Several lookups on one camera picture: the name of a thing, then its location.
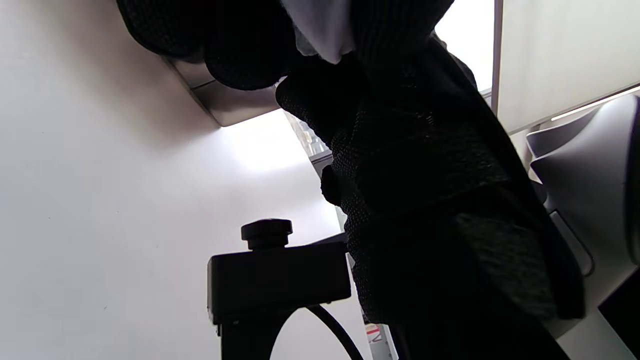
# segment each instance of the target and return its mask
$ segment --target white panel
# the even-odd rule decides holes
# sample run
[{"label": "white panel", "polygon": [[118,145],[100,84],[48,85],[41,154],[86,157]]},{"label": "white panel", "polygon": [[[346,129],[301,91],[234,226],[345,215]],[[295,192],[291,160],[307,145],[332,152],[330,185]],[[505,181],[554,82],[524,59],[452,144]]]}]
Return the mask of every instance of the white panel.
[{"label": "white panel", "polygon": [[640,1],[504,1],[498,118],[510,133],[640,81]]},{"label": "white panel", "polygon": [[571,360],[636,360],[599,311],[558,339]]},{"label": "white panel", "polygon": [[455,0],[436,25],[447,50],[469,66],[478,90],[491,87],[493,74],[493,1]]},{"label": "white panel", "polygon": [[[215,126],[114,1],[0,1],[0,37],[2,359],[219,359],[209,257],[258,218],[339,231],[282,112]],[[370,359],[355,298],[329,310]]]}]

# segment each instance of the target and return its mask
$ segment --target gray device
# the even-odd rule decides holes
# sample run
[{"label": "gray device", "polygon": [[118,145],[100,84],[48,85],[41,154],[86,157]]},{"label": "gray device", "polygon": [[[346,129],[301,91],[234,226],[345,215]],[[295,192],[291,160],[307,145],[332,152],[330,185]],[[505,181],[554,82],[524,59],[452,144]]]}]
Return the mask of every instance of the gray device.
[{"label": "gray device", "polygon": [[594,311],[640,263],[640,98],[609,101],[527,142]]}]

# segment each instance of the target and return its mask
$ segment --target white fabric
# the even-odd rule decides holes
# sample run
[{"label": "white fabric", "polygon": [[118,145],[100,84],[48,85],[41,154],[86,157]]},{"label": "white fabric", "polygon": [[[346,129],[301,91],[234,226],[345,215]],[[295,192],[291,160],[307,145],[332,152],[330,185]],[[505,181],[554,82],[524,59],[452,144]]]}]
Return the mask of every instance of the white fabric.
[{"label": "white fabric", "polygon": [[350,0],[281,0],[296,32],[296,47],[305,56],[317,52],[322,59],[338,63],[353,50],[349,19]]},{"label": "white fabric", "polygon": [[638,0],[509,0],[503,14],[497,111],[510,133],[640,81]]}]

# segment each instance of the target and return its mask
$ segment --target black mesh fabric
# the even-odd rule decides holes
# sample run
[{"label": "black mesh fabric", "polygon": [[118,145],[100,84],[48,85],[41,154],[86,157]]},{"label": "black mesh fabric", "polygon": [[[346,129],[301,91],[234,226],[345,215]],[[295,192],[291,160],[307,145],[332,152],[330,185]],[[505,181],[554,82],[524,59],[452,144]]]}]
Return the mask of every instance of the black mesh fabric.
[{"label": "black mesh fabric", "polygon": [[379,66],[424,46],[453,0],[353,0],[355,52],[366,66]]},{"label": "black mesh fabric", "polygon": [[[423,68],[425,61],[433,64]],[[449,61],[458,68],[454,58]],[[532,221],[537,215],[514,195],[518,186],[510,173],[524,172],[522,165],[518,160],[505,168],[494,155],[476,124],[477,112],[469,109],[473,93],[447,79],[446,67],[441,71],[428,52],[365,68],[367,86],[360,92],[342,92],[354,88],[336,83],[327,73],[336,68],[327,67],[304,81],[291,74],[276,98],[333,151],[323,193],[348,215],[348,247],[367,317],[407,323],[440,306],[440,296],[470,306],[466,301],[484,291],[497,291],[540,319],[581,316],[581,280],[562,290],[559,284],[570,283],[547,265],[554,259],[541,245],[547,237],[562,240]],[[345,117],[354,113],[355,101],[354,117]],[[326,110],[332,106],[340,110],[339,120]],[[503,151],[515,152],[506,145]],[[558,246],[553,252],[567,250]],[[575,260],[565,260],[572,276]],[[470,268],[482,269],[484,280],[465,270]],[[418,284],[442,289],[435,287],[437,299],[425,299]],[[485,287],[493,290],[479,290]]]},{"label": "black mesh fabric", "polygon": [[274,85],[300,61],[278,0],[118,0],[131,36],[170,58],[204,62],[238,90]]},{"label": "black mesh fabric", "polygon": [[204,39],[207,0],[117,0],[133,38],[156,54],[185,58],[199,50]]},{"label": "black mesh fabric", "polygon": [[278,0],[217,0],[207,22],[205,62],[220,83],[239,90],[275,84],[296,57],[293,27]]}]

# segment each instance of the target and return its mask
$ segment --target white ceiling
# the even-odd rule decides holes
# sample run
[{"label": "white ceiling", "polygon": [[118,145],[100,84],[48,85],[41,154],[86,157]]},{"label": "white ceiling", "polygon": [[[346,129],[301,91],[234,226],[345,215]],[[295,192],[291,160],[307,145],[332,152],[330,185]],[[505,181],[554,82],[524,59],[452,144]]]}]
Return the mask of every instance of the white ceiling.
[{"label": "white ceiling", "polygon": [[478,90],[491,87],[493,74],[493,0],[455,0],[436,25],[448,50],[471,68]]}]

